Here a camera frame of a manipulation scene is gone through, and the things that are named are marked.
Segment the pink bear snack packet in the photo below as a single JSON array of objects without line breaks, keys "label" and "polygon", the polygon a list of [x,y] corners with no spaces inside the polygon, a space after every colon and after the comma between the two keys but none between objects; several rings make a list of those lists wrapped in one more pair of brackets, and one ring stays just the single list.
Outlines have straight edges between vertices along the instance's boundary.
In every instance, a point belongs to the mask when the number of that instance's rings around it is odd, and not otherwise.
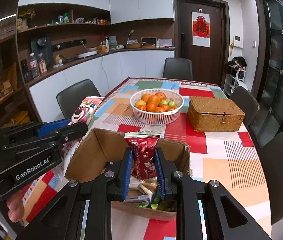
[{"label": "pink bear snack packet", "polygon": [[[81,104],[77,107],[76,111],[73,113],[69,125],[85,123],[88,126],[103,99],[103,96],[87,96],[86,98],[84,98]],[[84,134],[79,139],[75,139],[63,145],[64,155],[62,163],[60,164],[60,173],[63,176],[65,176],[66,174],[67,167],[75,153],[75,150],[78,148],[79,144],[85,136],[86,135]]]}]

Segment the red small snack packet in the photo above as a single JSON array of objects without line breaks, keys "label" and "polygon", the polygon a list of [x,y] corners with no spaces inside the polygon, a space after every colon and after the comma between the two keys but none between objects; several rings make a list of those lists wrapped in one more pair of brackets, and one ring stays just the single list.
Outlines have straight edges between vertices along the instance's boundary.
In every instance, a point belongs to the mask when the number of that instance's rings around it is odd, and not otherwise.
[{"label": "red small snack packet", "polygon": [[155,131],[128,132],[125,133],[124,138],[133,152],[135,162],[133,175],[140,180],[155,177],[154,153],[160,133]]}]

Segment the grey chair left side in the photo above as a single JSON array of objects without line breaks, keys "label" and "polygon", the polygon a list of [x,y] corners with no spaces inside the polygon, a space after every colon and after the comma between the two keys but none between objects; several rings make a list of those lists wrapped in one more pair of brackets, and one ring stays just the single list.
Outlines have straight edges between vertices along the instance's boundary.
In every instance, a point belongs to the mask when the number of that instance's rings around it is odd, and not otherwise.
[{"label": "grey chair left side", "polygon": [[82,80],[57,94],[56,100],[65,119],[70,119],[87,96],[101,96],[90,79]]}]

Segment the grey chair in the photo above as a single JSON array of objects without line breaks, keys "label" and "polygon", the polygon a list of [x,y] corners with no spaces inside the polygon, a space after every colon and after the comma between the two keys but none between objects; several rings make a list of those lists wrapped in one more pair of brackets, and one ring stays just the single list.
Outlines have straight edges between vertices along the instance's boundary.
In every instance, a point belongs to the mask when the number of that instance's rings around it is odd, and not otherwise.
[{"label": "grey chair", "polygon": [[82,80],[57,94],[56,100],[65,119],[70,119],[87,96],[101,96],[90,79]]},{"label": "grey chair", "polygon": [[258,152],[266,178],[271,223],[283,219],[283,132],[277,134]]},{"label": "grey chair", "polygon": [[252,94],[245,88],[238,86],[232,92],[230,99],[244,111],[245,116],[243,123],[246,127],[249,127],[256,117],[260,106],[257,100],[252,96]]}]

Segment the small lime green packet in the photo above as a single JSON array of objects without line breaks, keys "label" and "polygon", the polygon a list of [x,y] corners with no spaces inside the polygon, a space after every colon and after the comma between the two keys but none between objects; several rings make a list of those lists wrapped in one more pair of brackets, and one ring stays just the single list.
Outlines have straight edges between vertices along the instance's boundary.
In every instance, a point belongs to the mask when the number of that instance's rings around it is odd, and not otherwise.
[{"label": "small lime green packet", "polygon": [[138,207],[148,208],[152,210],[164,211],[166,210],[165,202],[159,199],[155,199],[155,202],[144,201],[137,205]]}]

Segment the grey chair right near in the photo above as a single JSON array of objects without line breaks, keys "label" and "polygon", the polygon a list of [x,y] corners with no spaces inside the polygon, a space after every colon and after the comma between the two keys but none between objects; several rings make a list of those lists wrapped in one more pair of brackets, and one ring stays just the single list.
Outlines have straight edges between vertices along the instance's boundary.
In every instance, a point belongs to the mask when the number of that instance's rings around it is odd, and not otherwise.
[{"label": "grey chair right near", "polygon": [[283,219],[283,132],[277,134],[258,152],[266,178],[271,223]]}]

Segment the plastic water bottle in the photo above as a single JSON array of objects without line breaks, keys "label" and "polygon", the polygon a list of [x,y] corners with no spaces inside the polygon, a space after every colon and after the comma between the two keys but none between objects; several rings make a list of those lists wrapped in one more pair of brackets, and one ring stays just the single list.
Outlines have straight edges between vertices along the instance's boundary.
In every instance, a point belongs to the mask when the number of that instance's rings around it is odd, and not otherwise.
[{"label": "plastic water bottle", "polygon": [[32,72],[33,78],[37,79],[40,77],[40,70],[39,70],[39,65],[37,62],[37,58],[35,57],[34,53],[30,54],[30,70]]}]

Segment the red label drink bottle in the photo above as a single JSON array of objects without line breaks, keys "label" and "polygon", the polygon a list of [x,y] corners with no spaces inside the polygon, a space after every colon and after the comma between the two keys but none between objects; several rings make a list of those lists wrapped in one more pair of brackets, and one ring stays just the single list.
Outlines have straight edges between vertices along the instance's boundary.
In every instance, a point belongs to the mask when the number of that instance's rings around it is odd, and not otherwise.
[{"label": "red label drink bottle", "polygon": [[47,71],[46,62],[43,57],[43,53],[39,53],[39,69],[40,69],[41,74]]}]

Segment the orange bread snack bag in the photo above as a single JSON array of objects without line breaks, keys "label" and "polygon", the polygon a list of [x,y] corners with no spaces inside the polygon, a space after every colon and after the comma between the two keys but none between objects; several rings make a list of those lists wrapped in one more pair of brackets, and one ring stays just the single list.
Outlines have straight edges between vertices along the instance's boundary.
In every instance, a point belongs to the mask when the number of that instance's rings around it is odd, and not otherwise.
[{"label": "orange bread snack bag", "polygon": [[154,177],[147,180],[140,180],[135,177],[131,177],[129,189],[153,196],[157,190],[157,179]]}]

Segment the white lower cabinets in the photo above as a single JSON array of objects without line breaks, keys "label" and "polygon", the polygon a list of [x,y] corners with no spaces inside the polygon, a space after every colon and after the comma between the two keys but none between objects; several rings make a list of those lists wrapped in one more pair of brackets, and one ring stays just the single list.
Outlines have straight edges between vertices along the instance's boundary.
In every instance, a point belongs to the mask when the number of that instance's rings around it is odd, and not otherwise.
[{"label": "white lower cabinets", "polygon": [[167,57],[173,50],[133,50],[116,52],[76,64],[30,87],[30,95],[42,121],[64,116],[57,102],[58,93],[85,79],[90,79],[104,96],[127,77],[162,77]]}]

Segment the white flat appliance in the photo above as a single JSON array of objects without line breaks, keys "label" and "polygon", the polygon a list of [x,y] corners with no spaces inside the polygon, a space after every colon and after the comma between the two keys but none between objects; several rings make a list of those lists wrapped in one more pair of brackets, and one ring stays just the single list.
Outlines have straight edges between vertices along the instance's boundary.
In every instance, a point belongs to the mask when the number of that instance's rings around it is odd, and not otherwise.
[{"label": "white flat appliance", "polygon": [[85,53],[77,54],[77,57],[78,57],[78,59],[84,59],[86,57],[94,56],[96,54],[97,54],[96,50],[94,50],[94,51],[87,51]]}]

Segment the black coffee machine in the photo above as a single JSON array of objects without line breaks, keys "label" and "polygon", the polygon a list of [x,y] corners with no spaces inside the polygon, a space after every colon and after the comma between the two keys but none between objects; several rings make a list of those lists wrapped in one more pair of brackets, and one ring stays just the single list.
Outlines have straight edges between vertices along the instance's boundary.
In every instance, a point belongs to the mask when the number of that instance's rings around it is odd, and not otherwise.
[{"label": "black coffee machine", "polygon": [[34,53],[36,58],[39,60],[39,55],[42,55],[42,58],[46,62],[46,67],[52,68],[54,64],[53,60],[53,52],[52,52],[52,43],[50,40],[50,36],[41,36],[32,38],[31,42],[31,52]]}]

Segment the woven wicker storage box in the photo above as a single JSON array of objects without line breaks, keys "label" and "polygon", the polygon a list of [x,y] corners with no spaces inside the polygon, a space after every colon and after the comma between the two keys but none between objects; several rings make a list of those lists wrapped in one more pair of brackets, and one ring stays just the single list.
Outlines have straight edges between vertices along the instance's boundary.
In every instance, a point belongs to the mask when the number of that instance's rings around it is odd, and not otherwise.
[{"label": "woven wicker storage box", "polygon": [[237,132],[245,113],[230,99],[190,96],[188,117],[197,132]]}]

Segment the white fruit basket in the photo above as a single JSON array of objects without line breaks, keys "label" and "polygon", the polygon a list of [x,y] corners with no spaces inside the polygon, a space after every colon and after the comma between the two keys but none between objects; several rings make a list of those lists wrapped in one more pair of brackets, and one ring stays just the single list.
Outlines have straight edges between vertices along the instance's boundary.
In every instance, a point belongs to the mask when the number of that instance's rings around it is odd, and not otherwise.
[{"label": "white fruit basket", "polygon": [[130,98],[133,114],[148,125],[167,125],[177,120],[184,98],[168,89],[145,89]]}]

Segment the orange tangerine pile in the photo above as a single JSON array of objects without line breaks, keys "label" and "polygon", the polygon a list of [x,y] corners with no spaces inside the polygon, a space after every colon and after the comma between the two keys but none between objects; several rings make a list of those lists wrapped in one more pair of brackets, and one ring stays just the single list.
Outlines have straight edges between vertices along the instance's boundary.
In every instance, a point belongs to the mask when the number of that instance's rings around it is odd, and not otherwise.
[{"label": "orange tangerine pile", "polygon": [[169,101],[166,94],[163,92],[157,92],[155,94],[143,94],[141,98],[135,102],[134,107],[141,111],[162,113],[177,109],[178,105],[174,100]]}]

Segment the grey chair right far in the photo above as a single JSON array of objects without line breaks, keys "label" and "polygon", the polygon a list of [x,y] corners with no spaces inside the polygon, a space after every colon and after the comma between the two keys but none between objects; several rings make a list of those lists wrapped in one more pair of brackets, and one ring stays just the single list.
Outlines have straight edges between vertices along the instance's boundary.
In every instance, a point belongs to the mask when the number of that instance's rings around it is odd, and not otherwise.
[{"label": "grey chair right far", "polygon": [[245,116],[243,123],[246,127],[249,127],[256,117],[260,106],[257,100],[252,96],[252,94],[245,88],[238,86],[232,92],[230,99],[244,111]]}]

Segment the white shoe rack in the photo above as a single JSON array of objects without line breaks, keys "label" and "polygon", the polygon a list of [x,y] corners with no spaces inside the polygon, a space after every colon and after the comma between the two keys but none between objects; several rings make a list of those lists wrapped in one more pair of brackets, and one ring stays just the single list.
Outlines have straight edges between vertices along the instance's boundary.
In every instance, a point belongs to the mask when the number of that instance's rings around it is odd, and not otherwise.
[{"label": "white shoe rack", "polygon": [[227,74],[224,83],[224,93],[230,97],[234,90],[240,86],[248,90],[247,85],[244,83],[246,71],[243,69],[234,70],[231,74]]}]

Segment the glass display cabinet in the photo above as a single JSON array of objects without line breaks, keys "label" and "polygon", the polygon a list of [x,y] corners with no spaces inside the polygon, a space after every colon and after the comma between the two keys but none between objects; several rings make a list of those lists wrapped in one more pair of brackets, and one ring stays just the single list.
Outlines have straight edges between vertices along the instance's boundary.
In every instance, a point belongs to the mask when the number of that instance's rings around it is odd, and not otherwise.
[{"label": "glass display cabinet", "polygon": [[38,121],[17,49],[18,0],[0,0],[0,127]]}]

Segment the grey chair far end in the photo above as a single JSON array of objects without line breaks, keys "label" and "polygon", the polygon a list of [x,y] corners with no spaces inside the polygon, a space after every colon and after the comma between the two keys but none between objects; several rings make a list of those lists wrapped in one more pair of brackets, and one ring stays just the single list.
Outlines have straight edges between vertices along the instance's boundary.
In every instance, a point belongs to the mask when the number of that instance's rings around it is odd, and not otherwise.
[{"label": "grey chair far end", "polygon": [[164,63],[163,78],[192,81],[193,74],[191,60],[167,57]]}]

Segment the red fu calendar poster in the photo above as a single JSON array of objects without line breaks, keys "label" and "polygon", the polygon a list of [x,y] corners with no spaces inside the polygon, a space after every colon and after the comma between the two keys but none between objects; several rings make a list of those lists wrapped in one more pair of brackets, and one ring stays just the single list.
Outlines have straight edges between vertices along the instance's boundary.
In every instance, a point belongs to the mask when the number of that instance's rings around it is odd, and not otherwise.
[{"label": "red fu calendar poster", "polygon": [[210,47],[210,15],[192,12],[192,45]]}]

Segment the dark wooden door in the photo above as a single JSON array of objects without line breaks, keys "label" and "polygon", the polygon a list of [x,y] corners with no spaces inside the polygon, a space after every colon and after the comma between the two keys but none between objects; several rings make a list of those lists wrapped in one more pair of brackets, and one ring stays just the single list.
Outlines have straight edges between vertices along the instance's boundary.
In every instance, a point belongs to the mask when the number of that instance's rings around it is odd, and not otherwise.
[{"label": "dark wooden door", "polygon": [[174,0],[176,57],[192,62],[192,79],[221,86],[230,45],[229,4]]}]

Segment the dark glass sliding door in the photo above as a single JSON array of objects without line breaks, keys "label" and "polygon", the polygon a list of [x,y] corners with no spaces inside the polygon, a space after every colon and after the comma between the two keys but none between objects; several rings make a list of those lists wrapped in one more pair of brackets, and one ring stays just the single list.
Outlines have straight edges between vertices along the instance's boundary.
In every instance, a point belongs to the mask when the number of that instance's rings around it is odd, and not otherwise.
[{"label": "dark glass sliding door", "polygon": [[283,132],[283,0],[256,1],[265,59],[257,93],[260,110],[251,131],[256,146],[262,148]]}]

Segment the wall intercom panel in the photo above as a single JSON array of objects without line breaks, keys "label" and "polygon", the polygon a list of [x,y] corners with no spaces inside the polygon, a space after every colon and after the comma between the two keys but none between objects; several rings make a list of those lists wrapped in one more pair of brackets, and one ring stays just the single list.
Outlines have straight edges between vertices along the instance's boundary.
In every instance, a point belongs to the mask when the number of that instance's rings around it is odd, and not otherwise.
[{"label": "wall intercom panel", "polygon": [[234,47],[236,48],[243,48],[243,39],[241,36],[238,36],[238,35],[234,35]]}]

